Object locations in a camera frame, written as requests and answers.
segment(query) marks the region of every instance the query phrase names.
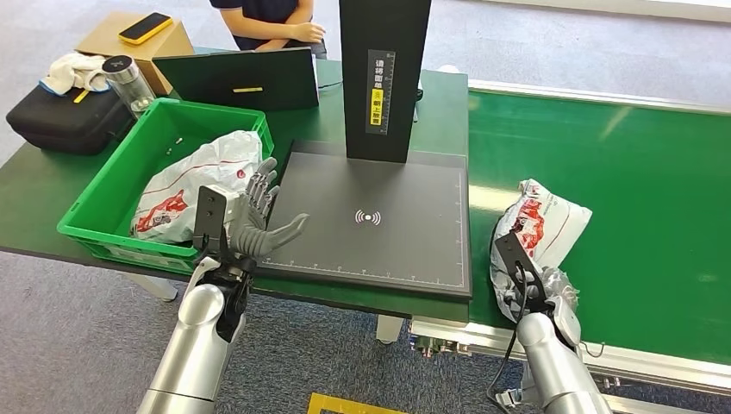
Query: black laptop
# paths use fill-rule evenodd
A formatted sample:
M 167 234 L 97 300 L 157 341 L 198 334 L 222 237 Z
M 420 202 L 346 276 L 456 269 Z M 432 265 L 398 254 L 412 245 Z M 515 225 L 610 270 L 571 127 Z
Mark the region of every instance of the black laptop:
M 300 110 L 319 104 L 309 47 L 154 58 L 185 101 L 251 110 Z

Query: navy shirt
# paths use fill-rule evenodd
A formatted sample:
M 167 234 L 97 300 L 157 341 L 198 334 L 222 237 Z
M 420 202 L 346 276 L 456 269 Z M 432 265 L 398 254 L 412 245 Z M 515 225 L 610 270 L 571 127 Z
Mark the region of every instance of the navy shirt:
M 298 0 L 210 0 L 217 9 L 243 8 L 244 16 L 268 23 L 284 23 L 295 11 Z M 234 36 L 241 50 L 255 49 L 268 41 Z

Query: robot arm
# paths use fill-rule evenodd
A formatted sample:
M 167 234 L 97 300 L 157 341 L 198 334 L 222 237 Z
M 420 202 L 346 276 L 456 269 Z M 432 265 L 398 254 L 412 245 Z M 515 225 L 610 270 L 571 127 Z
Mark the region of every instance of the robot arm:
M 519 291 L 516 295 L 527 295 L 531 312 L 516 328 L 528 359 L 522 389 L 498 394 L 497 400 L 506 406 L 536 403 L 547 414 L 611 414 L 581 360 L 581 325 L 571 306 L 561 296 L 547 298 L 541 278 L 533 277 L 540 273 L 515 233 L 495 240 L 495 247 Z
M 518 394 L 522 402 L 533 400 L 547 414 L 612 413 L 586 365 L 556 336 L 556 326 L 547 315 L 526 315 L 517 334 L 528 357 L 528 375 L 523 376 Z M 514 392 L 508 395 L 510 403 L 519 402 L 512 401 Z
M 256 258 L 290 242 L 309 218 L 297 216 L 267 231 L 266 220 L 278 187 L 275 159 L 262 163 L 246 193 L 227 199 L 225 191 L 201 187 L 193 244 L 203 258 L 191 276 L 178 311 L 178 323 L 138 414 L 212 413 L 228 360 L 244 328 Z M 236 201 L 231 209 L 228 203 Z M 227 230 L 230 225 L 231 248 Z

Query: smartphone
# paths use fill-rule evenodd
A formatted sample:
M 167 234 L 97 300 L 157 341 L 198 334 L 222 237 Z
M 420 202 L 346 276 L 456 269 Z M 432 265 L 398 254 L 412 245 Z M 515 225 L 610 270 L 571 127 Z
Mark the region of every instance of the smartphone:
M 161 15 L 160 13 L 152 13 L 132 26 L 125 28 L 119 38 L 133 45 L 140 45 L 151 37 L 155 36 L 163 28 L 172 24 L 170 16 Z

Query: yellow phone case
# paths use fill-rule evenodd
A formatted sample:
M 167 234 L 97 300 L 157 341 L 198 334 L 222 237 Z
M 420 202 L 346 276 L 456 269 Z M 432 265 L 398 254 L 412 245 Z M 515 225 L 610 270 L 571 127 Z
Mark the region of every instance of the yellow phone case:
M 172 24 L 172 18 L 169 18 L 162 22 L 161 24 L 157 25 L 155 28 L 150 30 L 149 32 L 145 33 L 141 38 L 139 39 L 129 39 L 127 37 L 122 36 L 119 34 L 119 39 L 121 41 L 126 41 L 127 43 L 133 44 L 133 45 L 141 45 L 142 43 L 150 40 L 151 37 L 155 36 L 157 33 L 162 31 L 163 28 L 166 28 Z

